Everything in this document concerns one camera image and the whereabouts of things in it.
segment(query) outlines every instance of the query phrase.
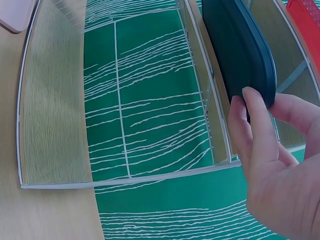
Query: red object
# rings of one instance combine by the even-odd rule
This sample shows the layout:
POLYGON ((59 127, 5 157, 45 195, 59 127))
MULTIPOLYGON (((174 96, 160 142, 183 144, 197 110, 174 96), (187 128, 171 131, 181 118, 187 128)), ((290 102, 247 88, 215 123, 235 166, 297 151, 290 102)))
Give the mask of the red object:
POLYGON ((313 0, 289 0, 286 5, 320 73, 320 10, 313 0))

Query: glass partition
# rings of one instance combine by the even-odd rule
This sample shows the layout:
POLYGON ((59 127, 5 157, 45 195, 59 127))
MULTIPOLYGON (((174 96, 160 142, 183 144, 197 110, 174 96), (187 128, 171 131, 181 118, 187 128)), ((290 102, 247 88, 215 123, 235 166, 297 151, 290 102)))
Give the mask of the glass partition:
MULTIPOLYGON (((320 106, 316 74, 308 49, 281 0, 253 0, 250 11, 274 58, 277 92, 295 95, 320 106)), ((275 120, 280 142, 286 148, 303 146, 306 138, 293 127, 275 120)))
POLYGON ((210 42, 209 36, 204 35, 206 28, 196 1, 180 0, 178 1, 178 7, 181 20, 184 21, 183 19, 185 18, 183 25, 185 26, 195 74, 202 95, 204 114, 206 115, 213 147, 214 163, 230 162, 231 146, 226 119, 215 85, 215 75, 219 73, 214 72, 211 67, 210 55, 211 58, 215 57, 213 49, 206 48, 206 46, 212 48, 211 44, 208 44, 210 42))

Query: finger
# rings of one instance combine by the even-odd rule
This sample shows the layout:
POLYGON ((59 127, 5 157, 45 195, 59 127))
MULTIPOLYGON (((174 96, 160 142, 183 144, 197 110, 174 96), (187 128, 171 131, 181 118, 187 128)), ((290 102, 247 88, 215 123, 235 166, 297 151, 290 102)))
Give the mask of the finger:
POLYGON ((278 120, 292 125, 302 134, 307 135, 310 127, 320 117, 320 108, 301 98, 278 93, 270 113, 278 120))
POLYGON ((228 116, 228 128, 238 150, 244 174, 248 179, 253 136, 251 127, 247 122, 245 102, 239 96, 233 96, 232 98, 228 116))
POLYGON ((313 155, 320 153, 320 118, 313 121, 311 125, 305 144, 304 159, 308 159, 313 155))
POLYGON ((245 87, 243 97, 250 114, 253 135, 250 167, 261 167, 279 159, 276 132, 260 93, 245 87))
POLYGON ((298 160, 288 150, 278 142, 279 160, 288 168, 293 168, 299 164, 298 160))

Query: hand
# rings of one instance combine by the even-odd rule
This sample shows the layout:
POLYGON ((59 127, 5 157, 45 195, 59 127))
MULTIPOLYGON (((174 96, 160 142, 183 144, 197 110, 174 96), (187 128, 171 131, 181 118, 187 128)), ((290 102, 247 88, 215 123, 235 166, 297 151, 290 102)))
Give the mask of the hand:
POLYGON ((306 135, 304 161, 299 164, 277 141, 261 95, 246 87, 243 98, 245 102, 232 98, 228 126, 248 181, 248 211, 286 238, 320 239, 320 108, 277 94, 270 109, 276 119, 306 135))

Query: wooden table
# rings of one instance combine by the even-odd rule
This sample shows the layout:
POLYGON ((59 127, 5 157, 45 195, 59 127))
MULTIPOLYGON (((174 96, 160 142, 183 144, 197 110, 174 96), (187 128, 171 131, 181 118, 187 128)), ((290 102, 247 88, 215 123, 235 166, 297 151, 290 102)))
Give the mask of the wooden table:
POLYGON ((16 110, 25 37, 0 28, 0 239, 103 240, 93 189, 20 188, 16 110))

